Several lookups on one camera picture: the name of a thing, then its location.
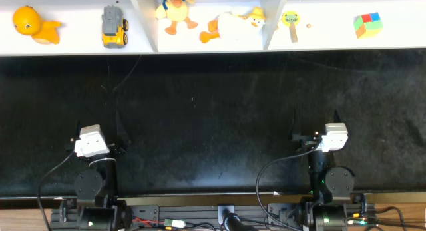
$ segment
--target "yellow and gray toy truck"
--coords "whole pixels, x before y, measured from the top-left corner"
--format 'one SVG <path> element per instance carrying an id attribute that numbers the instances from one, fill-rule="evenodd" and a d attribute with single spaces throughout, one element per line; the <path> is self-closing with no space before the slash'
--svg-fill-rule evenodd
<path id="1" fill-rule="evenodd" d="M 123 48 L 127 44 L 128 21 L 122 10 L 115 6 L 104 8 L 102 15 L 102 41 L 106 48 Z"/>

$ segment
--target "green square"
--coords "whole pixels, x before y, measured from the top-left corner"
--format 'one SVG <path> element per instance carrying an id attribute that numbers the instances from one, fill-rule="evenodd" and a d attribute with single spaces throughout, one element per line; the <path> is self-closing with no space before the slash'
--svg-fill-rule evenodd
<path id="1" fill-rule="evenodd" d="M 362 17 L 359 16 L 358 19 L 355 21 L 355 24 L 353 24 L 353 26 L 355 26 L 355 30 L 357 31 L 362 24 L 364 24 L 364 21 L 362 20 Z"/>
<path id="2" fill-rule="evenodd" d="M 374 29 L 381 29 L 381 28 L 383 28 L 383 23 L 381 21 L 367 22 L 365 24 L 365 28 L 368 31 L 374 30 Z"/>

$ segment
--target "orange beak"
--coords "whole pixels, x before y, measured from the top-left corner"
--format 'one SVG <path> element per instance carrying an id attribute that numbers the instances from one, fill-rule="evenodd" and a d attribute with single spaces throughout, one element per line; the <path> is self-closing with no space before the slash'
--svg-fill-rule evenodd
<path id="1" fill-rule="evenodd" d="M 175 6 L 175 7 L 180 7 L 180 6 L 182 6 L 182 0 L 171 0 L 172 1 L 172 4 Z"/>

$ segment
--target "colorful cube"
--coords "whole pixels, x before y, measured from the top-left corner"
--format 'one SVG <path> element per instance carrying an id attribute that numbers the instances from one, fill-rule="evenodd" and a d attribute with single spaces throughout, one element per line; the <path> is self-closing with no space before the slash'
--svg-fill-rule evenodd
<path id="1" fill-rule="evenodd" d="M 383 23 L 377 12 L 360 15 L 356 19 L 354 26 L 358 39 L 374 37 L 383 29 Z"/>

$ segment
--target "plush duck with yellow hat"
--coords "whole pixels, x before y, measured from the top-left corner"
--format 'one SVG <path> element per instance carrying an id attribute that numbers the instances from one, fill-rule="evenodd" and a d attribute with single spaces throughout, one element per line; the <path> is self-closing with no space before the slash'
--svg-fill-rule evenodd
<path id="1" fill-rule="evenodd" d="M 157 19 L 163 19 L 167 17 L 172 21 L 170 27 L 166 28 L 166 32 L 170 35 L 177 33 L 176 28 L 178 23 L 185 21 L 188 25 L 188 29 L 193 29 L 198 26 L 198 23 L 189 19 L 189 7 L 186 4 L 194 4 L 195 0 L 162 0 L 162 4 L 155 11 Z"/>
<path id="2" fill-rule="evenodd" d="M 16 30 L 22 35 L 30 35 L 40 44 L 59 44 L 56 31 L 61 26 L 58 21 L 44 21 L 32 7 L 21 7 L 13 14 Z"/>
<path id="3" fill-rule="evenodd" d="M 248 15 L 233 15 L 222 13 L 215 20 L 208 23 L 209 32 L 201 32 L 200 40 L 203 43 L 211 39 L 222 38 L 225 40 L 249 39 L 259 33 L 265 24 L 266 17 L 260 7 L 255 7 Z"/>

